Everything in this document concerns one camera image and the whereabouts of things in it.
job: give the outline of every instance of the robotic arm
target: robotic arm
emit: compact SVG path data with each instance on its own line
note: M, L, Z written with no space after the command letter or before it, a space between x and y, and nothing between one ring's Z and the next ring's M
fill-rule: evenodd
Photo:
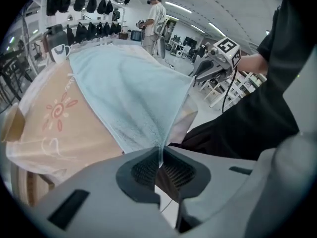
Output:
M240 45L225 37L215 43L204 57L196 59L193 70L195 81L203 82L215 78L222 82L231 75L240 60Z

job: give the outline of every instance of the kettle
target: kettle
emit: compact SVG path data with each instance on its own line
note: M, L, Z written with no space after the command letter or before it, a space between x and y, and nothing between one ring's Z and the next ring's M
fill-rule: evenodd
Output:
M43 35L43 46L44 51L49 52L51 60L54 60L51 50L58 45L65 44L68 45L67 34L63 31L63 26L61 24L50 26L48 30Z

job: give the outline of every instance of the beige tablecloth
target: beige tablecloth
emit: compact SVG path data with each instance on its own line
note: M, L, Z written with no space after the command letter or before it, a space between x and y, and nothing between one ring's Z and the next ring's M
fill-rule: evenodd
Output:
M127 52L157 62L141 47ZM60 183L84 167L117 157L122 150L85 101L69 61L50 64L33 81L20 104L26 123L19 141L7 143L6 155L16 165ZM197 114L187 97L169 142L181 142Z

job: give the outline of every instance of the ceiling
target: ceiling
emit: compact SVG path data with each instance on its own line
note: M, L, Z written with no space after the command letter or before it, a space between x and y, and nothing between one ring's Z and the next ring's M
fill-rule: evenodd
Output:
M192 11L165 4L169 1ZM272 17L282 0L163 0L167 14L185 24L195 25L205 31L206 37L223 38L208 23L211 22L229 38L239 43L250 54L271 29Z

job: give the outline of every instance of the light blue towel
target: light blue towel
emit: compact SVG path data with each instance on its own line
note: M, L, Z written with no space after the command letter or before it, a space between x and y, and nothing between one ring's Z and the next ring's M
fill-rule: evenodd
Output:
M85 99L125 153L165 146L192 78L116 46L82 50L69 60Z

